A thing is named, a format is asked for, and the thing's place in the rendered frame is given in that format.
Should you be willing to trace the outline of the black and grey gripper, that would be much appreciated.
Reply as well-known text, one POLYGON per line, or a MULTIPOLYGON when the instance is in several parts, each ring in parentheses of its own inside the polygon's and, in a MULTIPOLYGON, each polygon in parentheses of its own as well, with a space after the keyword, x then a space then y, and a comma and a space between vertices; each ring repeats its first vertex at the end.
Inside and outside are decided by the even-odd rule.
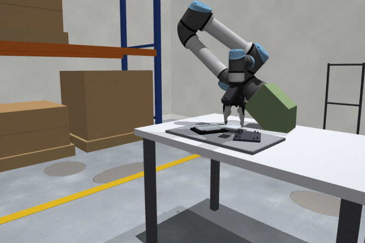
POLYGON ((245 114, 245 104, 246 104, 246 100, 245 97, 247 97, 247 94, 243 94, 243 83, 244 82, 229 82, 229 85, 233 85, 233 86, 239 86, 239 91, 236 94, 235 98, 233 99, 231 104, 223 104, 223 113, 224 113, 224 123, 225 125, 227 124, 227 118, 228 116, 230 116, 231 114, 231 106, 235 106, 239 108, 237 109, 237 112, 239 113, 240 117, 240 125, 243 128, 244 125, 244 117, 246 116, 245 114))

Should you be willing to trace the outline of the black rectangular frame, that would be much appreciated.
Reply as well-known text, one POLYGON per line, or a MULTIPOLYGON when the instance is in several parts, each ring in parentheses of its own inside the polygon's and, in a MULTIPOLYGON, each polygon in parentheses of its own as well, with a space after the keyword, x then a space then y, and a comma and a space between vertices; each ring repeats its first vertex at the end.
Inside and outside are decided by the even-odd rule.
POLYGON ((205 131, 205 130, 201 131, 201 130, 196 129, 195 127, 190 128, 190 130, 196 132, 199 135, 212 134, 212 133, 224 133, 224 132, 229 131, 228 129, 213 130, 213 131, 205 131))

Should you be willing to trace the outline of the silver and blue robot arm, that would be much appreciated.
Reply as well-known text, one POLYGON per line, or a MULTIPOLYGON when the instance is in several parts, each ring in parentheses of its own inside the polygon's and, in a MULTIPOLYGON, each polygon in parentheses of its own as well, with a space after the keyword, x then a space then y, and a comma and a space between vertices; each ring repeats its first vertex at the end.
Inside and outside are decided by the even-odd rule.
POLYGON ((193 1, 177 26, 178 37, 191 52, 219 79, 218 85, 226 93, 223 104, 231 104, 239 91, 229 82, 244 82, 243 94, 248 101, 265 82, 254 74, 268 60, 269 55, 258 43, 247 43, 214 18, 212 9, 206 4, 193 1), (229 49, 229 69, 198 39, 196 32, 206 31, 229 49), (240 74, 236 74, 240 73, 240 74))

